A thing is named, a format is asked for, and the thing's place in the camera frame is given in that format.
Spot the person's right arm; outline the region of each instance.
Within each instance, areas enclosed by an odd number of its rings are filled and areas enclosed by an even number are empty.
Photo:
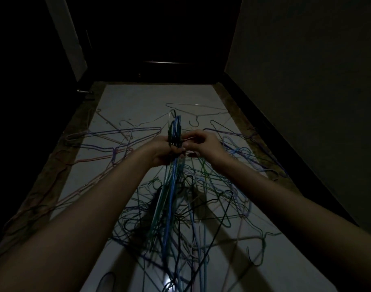
[[[336,287],[371,289],[370,234],[231,157],[215,134],[195,130],[189,138],[183,146],[232,181]]]

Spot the forearm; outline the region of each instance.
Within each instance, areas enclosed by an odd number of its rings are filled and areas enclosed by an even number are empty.
[[[233,158],[222,173],[335,285],[345,276],[371,286],[371,235]]]
[[[146,153],[144,149],[131,153],[30,238],[0,269],[0,290],[78,290],[121,211],[149,170]]]

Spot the brown floor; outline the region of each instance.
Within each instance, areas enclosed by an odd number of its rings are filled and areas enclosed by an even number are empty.
[[[95,82],[92,85],[91,91],[94,92],[94,100],[84,101],[81,103],[80,107],[78,107],[71,121],[65,128],[63,135],[60,137],[53,153],[49,156],[42,172],[38,175],[26,200],[23,202],[17,214],[6,224],[4,229],[5,234],[0,243],[0,264],[32,234],[48,223],[52,208],[56,205],[71,170],[72,166],[70,164],[74,162],[79,150],[75,147],[66,146],[63,141],[63,136],[84,131],[89,127],[107,84],[120,83]],[[250,136],[254,132],[254,128],[241,112],[230,94],[220,83],[213,85],[213,87],[229,111],[240,132],[244,136]],[[260,136],[257,135],[254,139],[260,143],[264,149],[270,152]],[[271,165],[270,162],[266,161],[269,157],[258,145],[250,141],[248,141],[248,145],[261,164],[270,167],[278,173],[284,173],[279,166]],[[266,174],[269,179],[274,180],[294,192],[300,193],[290,178],[283,178],[277,176],[276,173],[268,171]]]

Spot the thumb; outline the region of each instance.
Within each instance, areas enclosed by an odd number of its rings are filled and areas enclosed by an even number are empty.
[[[192,142],[192,141],[185,141],[183,142],[183,147],[188,151],[199,151],[200,144]]]

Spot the black baseboard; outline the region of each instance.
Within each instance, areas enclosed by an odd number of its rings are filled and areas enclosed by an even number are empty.
[[[314,172],[232,78],[224,73],[221,83],[241,108],[245,117],[257,129],[265,144],[288,172],[302,195],[357,225],[327,187],[318,179]]]

